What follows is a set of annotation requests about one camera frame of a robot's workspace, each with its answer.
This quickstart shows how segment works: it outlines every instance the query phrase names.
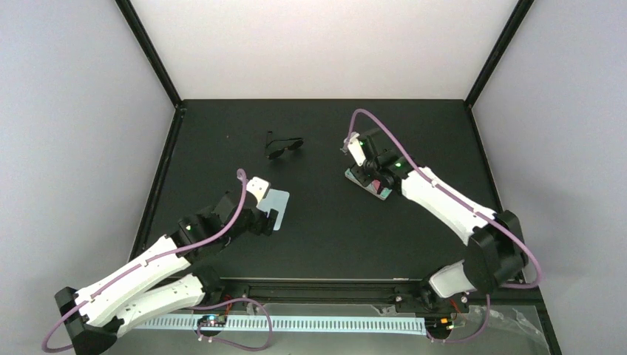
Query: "black mat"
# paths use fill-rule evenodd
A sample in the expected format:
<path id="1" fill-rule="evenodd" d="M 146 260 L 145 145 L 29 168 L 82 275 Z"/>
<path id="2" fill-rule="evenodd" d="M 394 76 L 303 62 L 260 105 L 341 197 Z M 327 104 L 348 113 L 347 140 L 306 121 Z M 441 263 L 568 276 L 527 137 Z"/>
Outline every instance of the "black mat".
<path id="1" fill-rule="evenodd" d="M 147 245 L 174 231 L 177 220 L 239 193 L 237 168 L 290 192 L 280 231 L 242 236 L 212 260 L 221 277 L 422 278 L 460 260 L 457 236 L 422 207 L 394 194 L 380 201 L 344 177 L 340 152 L 356 108 L 381 119 L 417 163 L 429 166 L 474 201 L 496 199 L 471 118 L 448 100 L 186 101 L 174 154 Z M 358 117 L 356 131 L 374 124 Z M 305 139 L 277 160 L 264 156 L 265 133 Z"/>

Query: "sunglasses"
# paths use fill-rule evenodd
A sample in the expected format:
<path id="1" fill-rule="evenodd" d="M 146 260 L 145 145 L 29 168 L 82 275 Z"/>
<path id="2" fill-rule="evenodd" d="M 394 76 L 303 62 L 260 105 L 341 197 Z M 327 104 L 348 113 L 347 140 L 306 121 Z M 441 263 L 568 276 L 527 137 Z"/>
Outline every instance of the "sunglasses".
<path id="1" fill-rule="evenodd" d="M 265 135 L 265 157 L 269 160 L 277 159 L 285 150 L 296 150 L 304 143 L 301 137 L 286 139 L 271 139 L 271 137 L 272 131 L 268 131 Z"/>

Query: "purple cable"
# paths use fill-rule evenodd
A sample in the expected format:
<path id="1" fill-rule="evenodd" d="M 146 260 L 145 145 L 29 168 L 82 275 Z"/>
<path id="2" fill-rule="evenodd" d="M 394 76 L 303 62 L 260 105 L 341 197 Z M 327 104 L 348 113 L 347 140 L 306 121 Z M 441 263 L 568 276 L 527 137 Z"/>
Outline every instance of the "purple cable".
<path id="1" fill-rule="evenodd" d="M 242 181 L 242 195 L 240 196 L 240 203 L 237 205 L 237 209 L 235 209 L 235 213 L 233 214 L 233 217 L 226 224 L 226 226 L 224 226 L 224 228 L 222 228 L 218 233 L 212 235 L 211 237 L 209 237 L 209 238 L 207 238 L 205 240 L 202 240 L 202 241 L 200 241 L 198 243 L 190 244 L 188 246 L 184 246 L 182 248 L 174 249 L 174 250 L 171 250 L 171 251 L 166 251 L 164 253 L 155 255 L 154 257 L 150 257 L 149 259 L 146 259 L 146 262 L 150 263 L 151 261 L 159 259 L 160 257 L 165 257 L 165 256 L 170 255 L 170 254 L 176 254 L 176 253 L 181 253 L 183 251 L 192 250 L 192 249 L 204 246 L 205 244 L 211 243 L 214 240 L 222 237 L 233 226 L 233 224 L 235 223 L 235 220 L 237 220 L 237 218 L 240 216 L 242 208 L 244 207 L 244 201 L 246 200 L 246 184 L 248 183 L 248 179 L 246 178 L 246 172 L 243 169 L 238 169 L 237 170 L 237 179 Z M 109 282 L 107 282 L 102 287 L 100 287 L 96 292 L 91 294 L 91 298 L 94 298 L 94 297 L 102 294 L 102 292 L 104 290 L 108 289 L 111 285 L 113 285 L 117 281 L 121 280 L 126 275 L 132 273 L 133 271 L 135 271 L 135 270 L 137 270 L 139 268 L 141 268 L 141 266 L 142 266 L 141 264 L 137 264 L 137 265 L 129 268 L 128 270 L 126 270 L 122 274 L 119 274 L 118 276 L 114 277 Z M 67 313 L 65 313 L 60 318 L 60 320 L 57 321 L 57 323 L 54 324 L 52 329 L 50 329 L 48 334 L 46 334 L 44 340 L 41 342 L 41 349 L 42 349 L 42 351 L 44 353 L 60 353 L 62 351 L 66 351 L 66 350 L 69 350 L 69 349 L 73 348 L 73 345 L 65 345 L 65 346 L 62 346 L 60 348 L 48 348 L 48 341 L 50 341 L 50 337 L 52 337 L 52 335 L 61 326 L 61 324 L 63 324 L 68 318 L 70 318 L 70 316 L 72 316 L 74 313 L 76 313 L 79 309 L 81 309 L 81 307 L 83 307 L 87 303 L 88 303 L 88 301 L 83 301 L 80 304 L 76 305 L 74 308 L 70 309 Z"/>
<path id="2" fill-rule="evenodd" d="M 201 324 L 199 324 L 198 328 L 196 329 L 196 335 L 199 336 L 199 339 L 208 338 L 209 342 L 221 342 L 223 344 L 227 344 L 227 345 L 233 346 L 235 348 L 238 348 L 238 349 L 244 350 L 244 351 L 261 351 L 261 350 L 267 349 L 270 346 L 270 341 L 272 340 L 272 319 L 270 318 L 270 314 L 268 314 L 268 311 L 266 311 L 266 309 L 261 305 L 261 303 L 255 301 L 255 300 L 251 300 L 250 298 L 241 297 L 241 298 L 234 298 L 234 299 L 228 300 L 226 302 L 218 303 L 216 305 L 208 305 L 208 306 L 205 306 L 205 307 L 190 307 L 189 309 L 193 309 L 195 311 L 208 311 L 208 310 L 211 310 L 211 309 L 216 309 L 216 308 L 223 307 L 225 305 L 230 305 L 231 303 L 236 303 L 236 302 L 250 302 L 250 303 L 256 305 L 257 307 L 259 307 L 261 309 L 261 311 L 263 311 L 263 313 L 265 315 L 265 318 L 268 320 L 268 339 L 265 341 L 264 345 L 261 345 L 260 347 L 257 347 L 257 348 L 252 348 L 250 346 L 237 344 L 236 342 L 232 342 L 232 341 L 226 340 L 226 339 L 220 339 L 220 338 L 214 338 L 214 337 L 205 337 L 204 335 L 202 335 L 200 333 L 200 326 L 201 326 Z"/>
<path id="3" fill-rule="evenodd" d="M 428 183 L 432 183 L 433 179 L 428 177 L 418 168 L 416 163 L 414 163 L 413 159 L 410 157 L 410 155 L 407 153 L 405 148 L 402 146 L 401 142 L 399 142 L 399 140 L 396 139 L 396 137 L 394 137 L 392 132 L 390 132 L 390 130 L 387 129 L 387 127 L 381 121 L 379 121 L 379 119 L 375 117 L 375 115 L 373 115 L 366 109 L 356 109 L 355 112 L 353 112 L 353 116 L 350 118 L 350 125 L 348 126 L 348 135 L 346 137 L 346 141 L 344 142 L 344 148 L 343 148 L 344 150 L 348 148 L 350 134 L 353 133 L 353 127 L 355 125 L 355 118 L 357 117 L 359 113 L 363 113 L 364 115 L 368 116 L 372 121 L 374 121 L 374 123 L 377 124 L 381 128 L 381 130 L 383 130 L 383 132 L 385 132 L 385 134 L 391 139 L 391 141 L 396 145 L 396 147 L 399 148 L 399 151 L 401 151 L 405 159 L 407 159 L 407 162 L 409 162 L 409 164 L 418 173 L 418 175 L 420 175 Z M 445 193 L 446 196 L 452 198 L 455 202 L 462 205 L 465 209 L 467 209 L 471 213 L 473 214 L 475 213 L 471 205 L 462 201 L 459 197 L 455 196 L 451 191 L 446 189 L 444 186 L 436 184 L 435 187 L 438 190 Z M 509 239 L 511 239 L 512 242 L 514 242 L 514 244 L 516 244 L 527 255 L 527 257 L 529 258 L 529 260 L 531 260 L 533 266 L 535 267 L 537 276 L 532 283 L 520 284 L 520 285 L 515 284 L 515 283 L 506 283 L 505 285 L 503 285 L 503 287 L 504 288 L 521 288 L 521 289 L 538 287 L 538 285 L 540 284 L 540 281 L 543 279 L 542 268 L 540 267 L 540 263 L 538 262 L 538 259 L 535 258 L 535 255 L 529 250 L 529 248 L 527 248 L 527 246 L 525 246 L 523 242 L 521 242 L 512 232 L 510 232 L 508 229 L 506 229 L 502 225 L 498 224 L 493 219 L 487 217 L 485 214 L 477 212 L 476 215 L 480 217 L 481 219 L 485 220 L 486 222 L 488 222 L 490 225 L 492 225 L 496 229 L 498 229 L 503 234 L 505 234 Z"/>
<path id="4" fill-rule="evenodd" d="M 486 295 L 486 318 L 484 319 L 484 323 L 481 324 L 481 327 L 472 335 L 469 335 L 468 337 L 461 338 L 461 339 L 446 340 L 446 339 L 436 339 L 432 337 L 431 334 L 429 334 L 429 331 L 427 331 L 427 338 L 429 338 L 432 342 L 441 342 L 441 343 L 449 343 L 449 344 L 459 344 L 461 342 L 469 342 L 470 340 L 475 339 L 476 337 L 479 336 L 479 334 L 483 333 L 488 327 L 489 306 L 490 306 L 489 295 L 487 294 Z"/>

